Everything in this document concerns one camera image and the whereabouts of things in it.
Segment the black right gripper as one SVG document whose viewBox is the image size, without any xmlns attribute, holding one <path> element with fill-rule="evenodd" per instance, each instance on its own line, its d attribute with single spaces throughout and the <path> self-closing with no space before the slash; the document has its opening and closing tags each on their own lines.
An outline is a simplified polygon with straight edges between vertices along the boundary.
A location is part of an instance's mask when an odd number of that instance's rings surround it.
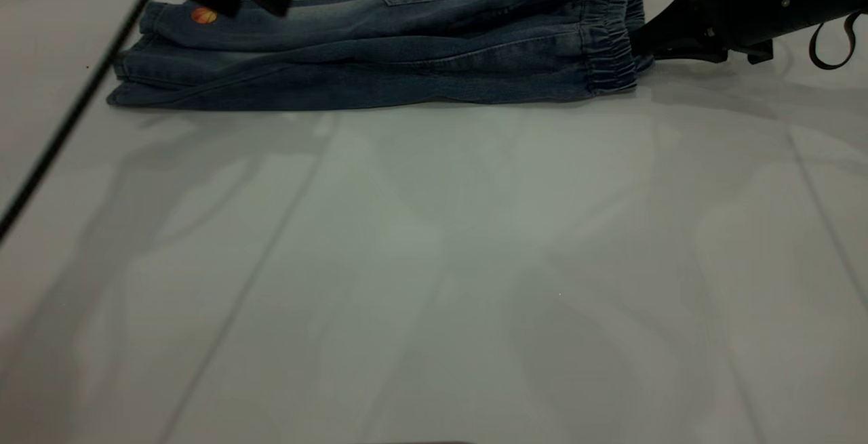
<svg viewBox="0 0 868 444">
<path fill-rule="evenodd" d="M 772 0 L 673 0 L 630 34 L 633 57 L 724 63 L 729 52 L 750 64 L 773 59 Z"/>
</svg>

